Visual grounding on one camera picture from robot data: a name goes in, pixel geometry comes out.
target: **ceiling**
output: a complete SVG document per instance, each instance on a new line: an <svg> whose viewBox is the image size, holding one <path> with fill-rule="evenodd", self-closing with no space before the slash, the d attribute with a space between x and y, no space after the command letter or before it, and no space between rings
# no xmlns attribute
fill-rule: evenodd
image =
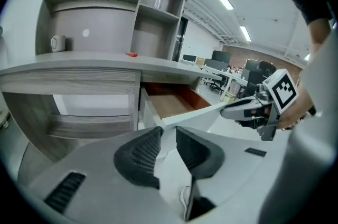
<svg viewBox="0 0 338 224"><path fill-rule="evenodd" d="M221 43L273 55L299 67L309 53L310 37L300 11L291 0L229 0L227 10L219 0L187 0L184 16L211 33ZM247 42L239 26L245 26Z"/></svg>

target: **trash can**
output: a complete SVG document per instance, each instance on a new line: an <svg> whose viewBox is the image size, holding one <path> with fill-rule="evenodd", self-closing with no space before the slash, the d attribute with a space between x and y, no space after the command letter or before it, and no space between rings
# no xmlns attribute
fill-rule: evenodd
<svg viewBox="0 0 338 224"><path fill-rule="evenodd" d="M232 94L231 92L227 92L222 101L226 104L230 104L236 100L237 94Z"/></svg>

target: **computer monitor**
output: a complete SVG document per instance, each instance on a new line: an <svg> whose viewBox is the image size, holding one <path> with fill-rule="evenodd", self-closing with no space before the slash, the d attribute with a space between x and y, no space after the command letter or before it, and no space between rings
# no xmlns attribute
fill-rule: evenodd
<svg viewBox="0 0 338 224"><path fill-rule="evenodd" d="M228 67L227 63L211 59L205 59L204 65L221 71L226 71Z"/></svg>
<svg viewBox="0 0 338 224"><path fill-rule="evenodd" d="M196 58L197 58L197 56L193 56L193 55L183 55L183 60L185 60L185 61L195 62Z"/></svg>
<svg viewBox="0 0 338 224"><path fill-rule="evenodd" d="M248 69L249 71L251 70L258 70L260 61L255 61L255 60L247 60L247 63L245 64L245 69Z"/></svg>
<svg viewBox="0 0 338 224"><path fill-rule="evenodd" d="M211 59L215 60L215 61L222 61L222 62L229 63L230 57L231 57L231 53L229 53L229 52L223 52L223 51L215 50L212 53Z"/></svg>
<svg viewBox="0 0 338 224"><path fill-rule="evenodd" d="M262 71L263 73L265 73L266 75L268 75L269 77L276 72L276 67L266 61L261 61L259 64L259 70Z"/></svg>

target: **gray desk surface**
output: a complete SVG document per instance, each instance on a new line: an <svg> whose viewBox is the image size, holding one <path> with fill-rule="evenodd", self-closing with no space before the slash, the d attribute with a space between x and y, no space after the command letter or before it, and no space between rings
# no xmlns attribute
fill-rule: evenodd
<svg viewBox="0 0 338 224"><path fill-rule="evenodd" d="M145 72L163 72L181 74L192 77L221 78L202 71L194 66L187 66L175 61L137 56L135 58L126 54L65 51L55 52L25 60L13 61L7 68L0 71L0 75L36 69L67 68L67 67L107 67L135 69Z"/></svg>

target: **white mug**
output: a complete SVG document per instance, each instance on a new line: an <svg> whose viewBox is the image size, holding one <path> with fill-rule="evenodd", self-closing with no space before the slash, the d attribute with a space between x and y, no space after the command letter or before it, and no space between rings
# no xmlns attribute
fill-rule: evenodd
<svg viewBox="0 0 338 224"><path fill-rule="evenodd" d="M65 36L54 35L51 39L51 47L53 52L65 51Z"/></svg>

